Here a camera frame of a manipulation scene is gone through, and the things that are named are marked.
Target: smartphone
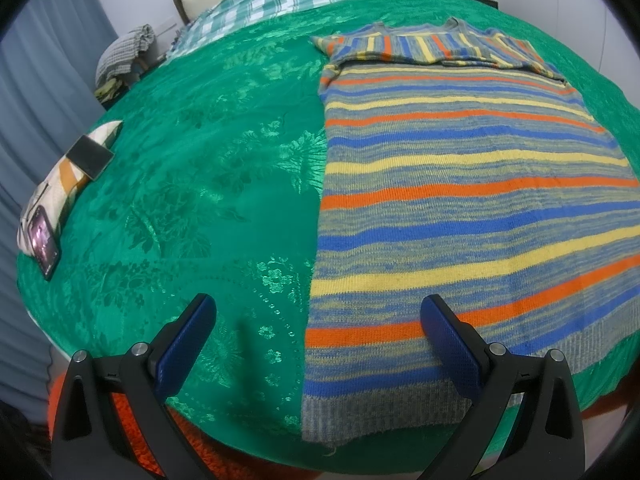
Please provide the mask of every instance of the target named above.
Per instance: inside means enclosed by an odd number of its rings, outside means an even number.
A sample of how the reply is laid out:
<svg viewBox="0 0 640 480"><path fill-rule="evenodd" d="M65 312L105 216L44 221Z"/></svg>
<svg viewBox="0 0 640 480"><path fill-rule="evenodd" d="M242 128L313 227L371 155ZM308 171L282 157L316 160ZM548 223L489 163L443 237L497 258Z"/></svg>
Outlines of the smartphone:
<svg viewBox="0 0 640 480"><path fill-rule="evenodd" d="M111 162L113 152L91 137L83 135L66 152L66 158L91 180L96 180Z"/></svg>
<svg viewBox="0 0 640 480"><path fill-rule="evenodd" d="M40 266L44 279L49 281L60 260L60 248L44 207L39 205L31 217L28 227L33 255Z"/></svg>

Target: folded clothes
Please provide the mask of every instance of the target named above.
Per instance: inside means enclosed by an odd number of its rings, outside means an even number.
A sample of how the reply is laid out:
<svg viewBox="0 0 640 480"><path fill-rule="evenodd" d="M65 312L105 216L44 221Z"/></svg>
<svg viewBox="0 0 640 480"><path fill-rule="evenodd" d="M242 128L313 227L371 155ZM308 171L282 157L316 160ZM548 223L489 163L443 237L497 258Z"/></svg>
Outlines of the folded clothes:
<svg viewBox="0 0 640 480"><path fill-rule="evenodd" d="M453 18L312 41L330 63L304 439L462 418L420 326L428 294L572 373L640 328L638 180L527 41Z"/></svg>
<svg viewBox="0 0 640 480"><path fill-rule="evenodd" d="M88 134L95 142L109 148L117 137L122 121L111 121L98 126ZM17 243L20 250L27 256L33 256L33 247L27 235L28 225L31 222L37 206L44 207L51 228L56 237L60 236L62 225L76 201L76 197L86 185L88 178L75 164L63 156L49 172L46 179L38 184L28 204L25 213L20 217L18 226Z"/></svg>

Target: bed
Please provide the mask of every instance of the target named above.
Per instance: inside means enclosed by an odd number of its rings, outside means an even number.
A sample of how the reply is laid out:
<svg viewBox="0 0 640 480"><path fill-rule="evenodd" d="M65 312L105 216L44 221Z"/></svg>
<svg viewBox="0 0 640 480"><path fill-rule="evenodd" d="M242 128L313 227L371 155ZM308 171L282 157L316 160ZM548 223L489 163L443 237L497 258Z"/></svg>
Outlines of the bed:
<svg viewBox="0 0 640 480"><path fill-rule="evenodd" d="M30 314L67 354L148 340L198 292L218 322L170 405L213 438L274 462L365 474L423 469L452 433L435 424L328 449L300 438L304 333L326 156L308 40L373 22L456 16L528 39L582 93L636 174L640 112L535 27L471 0L223 0L190 23L168 62L100 124L123 120L115 158L79 196L50 282L18 258ZM640 350L625 335L574 375L582 408L615 389ZM489 452L504 443L510 408Z"/></svg>

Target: metal screw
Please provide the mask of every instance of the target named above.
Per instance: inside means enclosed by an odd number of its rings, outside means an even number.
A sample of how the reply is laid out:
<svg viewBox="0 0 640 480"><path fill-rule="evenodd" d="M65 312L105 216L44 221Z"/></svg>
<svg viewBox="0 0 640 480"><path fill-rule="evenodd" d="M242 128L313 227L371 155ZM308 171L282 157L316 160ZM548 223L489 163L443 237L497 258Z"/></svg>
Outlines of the metal screw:
<svg viewBox="0 0 640 480"><path fill-rule="evenodd" d="M133 355L143 355L149 350L149 345L146 343L136 343L131 347L131 353Z"/></svg>
<svg viewBox="0 0 640 480"><path fill-rule="evenodd" d="M86 350L78 350L72 357L75 363L81 363L86 359Z"/></svg>
<svg viewBox="0 0 640 480"><path fill-rule="evenodd" d="M557 348L552 349L552 351L549 352L549 355L554 361L558 361L559 363L564 361L564 354L561 351L559 351Z"/></svg>
<svg viewBox="0 0 640 480"><path fill-rule="evenodd" d="M489 352L493 355L505 355L507 353L507 347L502 343L491 343L489 345Z"/></svg>

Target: blue curtain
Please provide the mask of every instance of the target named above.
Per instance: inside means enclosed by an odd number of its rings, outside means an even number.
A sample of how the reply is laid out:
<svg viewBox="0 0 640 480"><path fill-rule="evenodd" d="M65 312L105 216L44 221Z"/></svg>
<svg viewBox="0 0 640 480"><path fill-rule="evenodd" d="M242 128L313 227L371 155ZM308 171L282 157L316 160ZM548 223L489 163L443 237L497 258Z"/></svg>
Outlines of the blue curtain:
<svg viewBox="0 0 640 480"><path fill-rule="evenodd" d="M0 399L46 420L50 343L20 300L22 206L104 113L95 69L116 39L98 0L29 0L0 40Z"/></svg>

